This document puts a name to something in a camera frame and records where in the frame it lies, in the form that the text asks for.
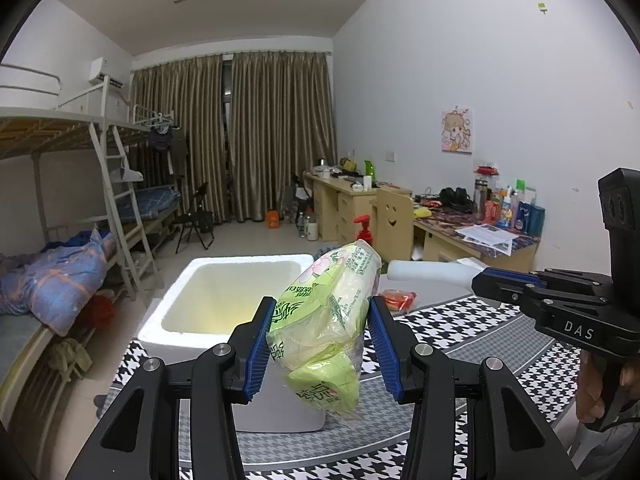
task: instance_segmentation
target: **tile floor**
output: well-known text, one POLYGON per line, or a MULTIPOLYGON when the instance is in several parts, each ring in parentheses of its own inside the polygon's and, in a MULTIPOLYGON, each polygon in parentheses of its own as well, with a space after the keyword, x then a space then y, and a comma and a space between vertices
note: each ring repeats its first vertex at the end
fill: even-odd
MULTIPOLYGON (((204 251, 197 237, 191 236, 189 244, 180 247, 174 254, 177 240, 170 240, 158 253, 157 262, 161 269, 164 287, 152 291, 153 298, 161 298, 164 291, 180 275, 180 272, 194 258, 203 256, 256 256, 262 254, 314 254, 326 242, 310 242, 299 238, 292 224, 281 224, 280 229, 268 230, 263 222, 232 222, 218 226, 214 234, 216 240, 208 251, 204 251)), ((75 381, 67 389, 65 399, 60 403, 49 437, 47 463, 40 480, 64 480, 66 474, 82 448, 84 441, 94 429, 94 397, 105 394, 111 386, 113 375, 120 359, 137 332, 138 325, 146 312, 146 304, 140 295, 136 301, 124 299, 118 305, 118 315, 106 330, 96 333, 87 350, 94 364, 84 380, 75 381)))

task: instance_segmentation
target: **white wall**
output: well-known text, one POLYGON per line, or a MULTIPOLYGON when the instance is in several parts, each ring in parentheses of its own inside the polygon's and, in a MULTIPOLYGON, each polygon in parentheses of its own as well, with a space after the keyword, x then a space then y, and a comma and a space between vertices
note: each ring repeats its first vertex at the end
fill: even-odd
MULTIPOLYGON (((246 50, 301 50, 310 52, 332 52, 334 42, 330 38, 315 36, 274 36, 272 38, 247 38, 244 40, 214 41, 160 48, 134 57, 132 70, 139 70, 176 59, 220 54, 223 52, 242 52, 246 50)), ((329 79, 333 87, 334 60, 326 57, 329 79)))
MULTIPOLYGON (((42 0, 21 28, 4 62, 52 72, 62 78, 63 98, 85 88, 89 66, 107 58, 113 75, 129 79, 131 56, 57 0, 42 0)), ((6 84, 55 89, 52 80, 0 68, 6 84)), ((55 97, 0 89, 0 106, 52 108, 55 97)), ((65 107, 68 111, 99 113, 99 96, 65 107)), ((126 106, 110 96, 108 116, 126 117, 126 106)), ((46 153, 42 157, 42 191, 47 221, 59 224, 104 213, 102 181, 93 151, 46 153)), ((38 251, 44 244, 35 199, 33 169, 28 156, 0 161, 0 253, 38 251)))
POLYGON ((537 266, 609 271, 596 184, 640 168, 640 56, 603 0, 367 0, 334 76, 338 154, 417 192, 471 191, 474 160, 492 161, 546 208, 537 266), (474 111, 473 156, 440 151, 455 105, 474 111))

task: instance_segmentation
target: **brown striped curtain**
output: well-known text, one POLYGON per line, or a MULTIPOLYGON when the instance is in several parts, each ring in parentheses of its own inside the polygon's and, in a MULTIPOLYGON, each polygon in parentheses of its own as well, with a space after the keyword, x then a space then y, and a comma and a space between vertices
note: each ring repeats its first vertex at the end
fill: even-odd
MULTIPOLYGON (((186 176, 183 204, 199 185, 208 182, 206 205, 216 223, 229 218, 221 92, 222 56, 183 59, 137 70, 131 89, 131 106, 174 112, 189 149, 186 170, 183 161, 172 157, 176 173, 186 176)), ((170 182, 166 154, 138 146, 130 155, 132 167, 145 176, 145 187, 170 182)))
POLYGON ((325 54, 234 54, 229 151, 239 221, 279 210, 291 173, 336 162, 325 54))

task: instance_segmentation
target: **spray bottle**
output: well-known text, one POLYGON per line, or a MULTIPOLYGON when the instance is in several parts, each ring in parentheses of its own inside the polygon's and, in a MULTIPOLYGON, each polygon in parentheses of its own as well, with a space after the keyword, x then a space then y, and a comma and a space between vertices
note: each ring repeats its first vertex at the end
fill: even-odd
POLYGON ((373 246, 373 234, 369 231, 369 222, 371 222, 371 216, 363 215, 358 216, 353 220, 354 224, 362 224, 362 230, 358 233, 356 240, 364 240, 370 246, 373 246))

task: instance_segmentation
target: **styrofoam box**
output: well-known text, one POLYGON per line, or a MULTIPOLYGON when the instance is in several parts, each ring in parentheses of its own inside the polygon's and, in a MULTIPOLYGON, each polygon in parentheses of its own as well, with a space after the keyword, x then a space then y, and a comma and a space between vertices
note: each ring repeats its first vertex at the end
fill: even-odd
MULTIPOLYGON (((278 298, 311 264, 309 254, 193 260, 146 320, 138 339, 166 364, 188 361, 251 321, 265 296, 278 298)), ((286 384, 286 370, 270 359, 260 392, 233 406, 236 430, 265 433, 316 431, 324 412, 303 402, 286 384)))

